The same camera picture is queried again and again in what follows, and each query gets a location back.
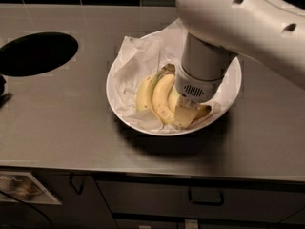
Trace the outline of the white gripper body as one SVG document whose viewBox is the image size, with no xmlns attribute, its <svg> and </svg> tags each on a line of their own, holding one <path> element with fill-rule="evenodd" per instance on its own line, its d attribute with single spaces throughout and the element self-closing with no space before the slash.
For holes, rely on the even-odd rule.
<svg viewBox="0 0 305 229">
<path fill-rule="evenodd" d="M 175 87 L 182 97 L 202 103 L 215 96 L 222 80 L 222 77 L 214 80 L 197 79 L 179 66 L 176 70 Z"/>
</svg>

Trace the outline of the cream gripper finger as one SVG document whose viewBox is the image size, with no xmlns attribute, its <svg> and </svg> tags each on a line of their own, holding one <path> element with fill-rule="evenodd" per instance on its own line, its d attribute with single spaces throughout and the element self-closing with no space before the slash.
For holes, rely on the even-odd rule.
<svg viewBox="0 0 305 229">
<path fill-rule="evenodd" d="M 179 128 L 188 128 L 196 118 L 197 113 L 196 107 L 177 103 L 174 109 L 174 124 Z"/>
</svg>

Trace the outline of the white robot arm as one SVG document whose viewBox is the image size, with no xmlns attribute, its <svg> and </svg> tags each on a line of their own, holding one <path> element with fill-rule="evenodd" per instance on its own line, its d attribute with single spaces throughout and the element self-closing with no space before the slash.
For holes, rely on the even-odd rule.
<svg viewBox="0 0 305 229">
<path fill-rule="evenodd" d="M 177 70 L 181 102 L 211 100 L 241 54 L 305 86 L 305 11 L 284 0 L 176 0 L 187 37 Z"/>
</svg>

